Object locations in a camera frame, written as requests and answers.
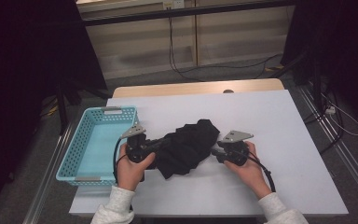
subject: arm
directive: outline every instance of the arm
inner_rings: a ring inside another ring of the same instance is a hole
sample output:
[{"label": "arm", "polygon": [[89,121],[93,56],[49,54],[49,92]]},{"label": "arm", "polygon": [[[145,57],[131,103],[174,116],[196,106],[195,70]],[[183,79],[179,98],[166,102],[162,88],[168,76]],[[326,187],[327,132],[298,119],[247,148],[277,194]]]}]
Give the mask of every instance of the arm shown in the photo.
[{"label": "arm", "polygon": [[[258,160],[255,152],[255,144],[246,142],[249,146],[249,155]],[[277,193],[272,193],[264,180],[261,168],[255,162],[248,160],[243,166],[225,161],[226,167],[237,174],[242,182],[256,195],[262,207],[268,224],[278,223],[308,223],[304,216],[297,210],[289,210],[281,202]]]},{"label": "arm", "polygon": [[134,213],[130,211],[131,201],[135,195],[136,187],[144,175],[145,169],[155,159],[155,153],[151,153],[144,161],[134,163],[126,156],[126,145],[120,147],[120,158],[117,164],[118,186],[112,187],[109,203],[100,205],[91,223],[130,223]]}]

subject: crumpled black fabric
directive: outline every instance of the crumpled black fabric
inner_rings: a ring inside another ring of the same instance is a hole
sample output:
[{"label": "crumpled black fabric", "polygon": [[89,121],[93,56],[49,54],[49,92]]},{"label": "crumpled black fabric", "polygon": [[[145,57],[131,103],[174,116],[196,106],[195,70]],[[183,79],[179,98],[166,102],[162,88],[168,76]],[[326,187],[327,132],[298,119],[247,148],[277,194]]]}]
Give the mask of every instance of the crumpled black fabric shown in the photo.
[{"label": "crumpled black fabric", "polygon": [[211,154],[219,133],[208,119],[186,124],[175,133],[164,136],[168,141],[157,152],[155,165],[165,179],[172,175],[186,175]]}]

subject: person's right hand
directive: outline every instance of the person's right hand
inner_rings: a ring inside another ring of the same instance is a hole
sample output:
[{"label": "person's right hand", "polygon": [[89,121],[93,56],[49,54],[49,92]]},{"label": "person's right hand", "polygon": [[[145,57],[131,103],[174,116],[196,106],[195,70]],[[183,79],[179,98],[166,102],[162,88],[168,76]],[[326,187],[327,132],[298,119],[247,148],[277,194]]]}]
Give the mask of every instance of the person's right hand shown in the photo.
[{"label": "person's right hand", "polygon": [[[255,153],[255,144],[247,141],[245,143],[249,146],[249,151],[251,152],[249,157],[258,160]],[[264,180],[260,166],[254,161],[247,160],[243,166],[237,166],[230,161],[224,161],[224,163],[229,170],[237,174],[242,182],[252,189],[258,199],[262,199],[272,192]]]}]

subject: gray sleeve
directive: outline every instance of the gray sleeve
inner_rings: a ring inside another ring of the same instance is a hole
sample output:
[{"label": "gray sleeve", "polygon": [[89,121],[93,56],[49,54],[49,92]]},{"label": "gray sleeve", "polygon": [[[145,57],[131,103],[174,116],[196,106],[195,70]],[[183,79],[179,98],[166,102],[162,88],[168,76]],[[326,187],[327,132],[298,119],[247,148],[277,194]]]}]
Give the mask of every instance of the gray sleeve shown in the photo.
[{"label": "gray sleeve", "polygon": [[112,187],[109,203],[98,207],[91,224],[130,223],[134,217],[130,211],[134,195],[133,191]]},{"label": "gray sleeve", "polygon": [[278,223],[308,223],[297,210],[287,209],[281,202],[277,193],[270,193],[258,201],[264,211],[268,224]]}]

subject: blue plastic basket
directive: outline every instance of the blue plastic basket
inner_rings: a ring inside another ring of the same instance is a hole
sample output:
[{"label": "blue plastic basket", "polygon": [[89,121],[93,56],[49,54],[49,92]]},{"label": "blue plastic basket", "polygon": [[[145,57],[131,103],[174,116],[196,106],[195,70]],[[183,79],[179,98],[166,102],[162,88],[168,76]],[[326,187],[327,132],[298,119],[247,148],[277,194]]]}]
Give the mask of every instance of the blue plastic basket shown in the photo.
[{"label": "blue plastic basket", "polygon": [[137,122],[134,106],[86,109],[56,174],[57,180],[74,186],[114,185],[115,145]]}]

